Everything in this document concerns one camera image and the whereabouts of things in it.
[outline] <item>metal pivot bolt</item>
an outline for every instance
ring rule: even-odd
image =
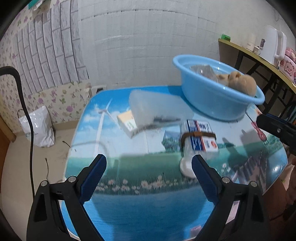
[[[42,181],[42,182],[41,182],[41,186],[42,186],[42,187],[45,187],[46,185],[47,185],[47,181]]]
[[[257,182],[251,181],[251,186],[252,187],[257,187]]]
[[[71,183],[75,182],[75,180],[76,180],[76,177],[74,177],[74,176],[71,176],[68,179],[68,181],[71,182]]]
[[[223,177],[222,178],[222,182],[229,183],[230,182],[230,179],[228,177]]]

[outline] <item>beige floor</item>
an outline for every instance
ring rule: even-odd
[[[34,147],[33,178],[35,191],[41,181],[46,179],[47,158],[49,166],[48,180],[55,183],[63,178],[69,147],[75,129],[56,132],[56,143],[50,148]],[[25,136],[17,137],[10,143],[4,162],[1,198],[2,211],[16,234],[26,240],[26,230],[32,205],[32,191],[29,173],[30,142]]]

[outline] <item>blue plastic basin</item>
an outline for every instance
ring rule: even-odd
[[[185,97],[195,108],[210,117],[222,121],[235,121],[243,117],[249,104],[260,105],[265,101],[265,96],[258,86],[256,96],[251,97],[189,69],[192,65],[208,64],[217,74],[237,71],[227,64],[197,55],[178,55],[174,57],[173,63],[181,70]]]

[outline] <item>power outlet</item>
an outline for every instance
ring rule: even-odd
[[[106,90],[106,85],[96,85],[94,87],[91,87],[91,96],[95,96],[102,90]]]

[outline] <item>cartoon bear face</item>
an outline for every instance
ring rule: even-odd
[[[287,71],[290,76],[293,75],[294,66],[288,60],[287,60],[286,65],[285,65],[285,71]]]

